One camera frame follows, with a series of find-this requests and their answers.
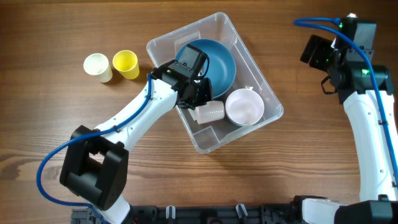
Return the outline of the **dark blue bowl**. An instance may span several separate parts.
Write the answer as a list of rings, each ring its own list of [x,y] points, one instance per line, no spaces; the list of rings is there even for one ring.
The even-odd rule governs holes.
[[[224,94],[233,84],[236,76],[236,64],[229,50],[221,43],[210,39],[198,39],[189,42],[193,46],[204,51],[210,58],[210,67],[206,77],[211,80],[213,89],[213,98]],[[176,58],[166,63],[166,74],[172,79],[172,89],[177,89],[174,85],[177,83],[177,76],[172,73],[172,64],[179,59],[185,46],[178,52]]]

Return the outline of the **pink cup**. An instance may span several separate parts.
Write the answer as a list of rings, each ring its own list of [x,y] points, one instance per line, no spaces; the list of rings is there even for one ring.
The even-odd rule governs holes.
[[[208,101],[205,105],[195,108],[195,116],[198,124],[223,119],[225,116],[224,103],[222,101]]]

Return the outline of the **pink bowl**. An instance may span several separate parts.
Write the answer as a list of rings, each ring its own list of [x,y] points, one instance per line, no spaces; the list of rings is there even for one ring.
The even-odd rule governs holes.
[[[256,124],[265,111],[261,96],[247,88],[241,88],[229,94],[224,108],[229,120],[238,126]]]

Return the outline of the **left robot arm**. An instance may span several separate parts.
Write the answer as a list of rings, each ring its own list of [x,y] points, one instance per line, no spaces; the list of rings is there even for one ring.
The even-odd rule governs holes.
[[[177,60],[147,75],[144,89],[113,118],[95,129],[80,126],[71,136],[60,183],[98,211],[102,223],[124,223],[131,206],[122,196],[129,153],[143,134],[178,106],[194,109],[213,99],[209,56],[188,44]]]

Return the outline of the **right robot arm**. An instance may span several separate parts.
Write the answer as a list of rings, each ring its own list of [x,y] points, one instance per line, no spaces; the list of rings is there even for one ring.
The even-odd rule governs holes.
[[[359,202],[343,205],[325,198],[301,197],[301,219],[306,223],[397,223],[397,160],[394,87],[388,69],[373,66],[379,93],[370,72],[354,48],[334,49],[330,40],[312,35],[301,61],[327,72],[350,121],[360,169]],[[377,95],[385,117],[381,116]]]

